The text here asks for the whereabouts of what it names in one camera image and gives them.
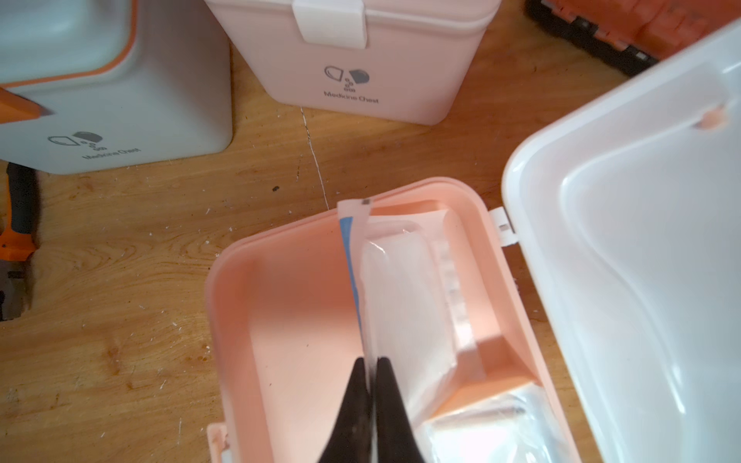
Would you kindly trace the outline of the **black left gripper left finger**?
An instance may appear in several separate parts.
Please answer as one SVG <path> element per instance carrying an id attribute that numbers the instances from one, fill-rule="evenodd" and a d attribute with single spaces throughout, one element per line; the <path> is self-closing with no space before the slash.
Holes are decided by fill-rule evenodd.
<path id="1" fill-rule="evenodd" d="M 318 463 L 369 463 L 371 460 L 371 394 L 365 359 L 354 362 L 343 401 Z"/>

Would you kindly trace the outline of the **gauze packet clear wrapper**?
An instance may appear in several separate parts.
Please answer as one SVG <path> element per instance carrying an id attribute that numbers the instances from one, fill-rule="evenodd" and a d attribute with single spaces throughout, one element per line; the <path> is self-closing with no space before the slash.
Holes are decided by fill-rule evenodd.
<path id="1" fill-rule="evenodd" d="M 458 216 L 432 204 L 375 208 L 346 200 L 338 217 L 369 370 L 392 363 L 413 424 L 484 374 L 464 296 L 468 243 Z"/>

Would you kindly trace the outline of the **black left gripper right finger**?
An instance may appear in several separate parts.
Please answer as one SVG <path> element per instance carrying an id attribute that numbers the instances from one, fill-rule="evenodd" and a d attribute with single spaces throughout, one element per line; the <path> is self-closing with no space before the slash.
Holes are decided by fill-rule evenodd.
<path id="1" fill-rule="evenodd" d="M 407 417 L 391 360 L 381 357 L 374 378 L 376 400 L 376 449 L 380 463 L 423 463 Z"/>

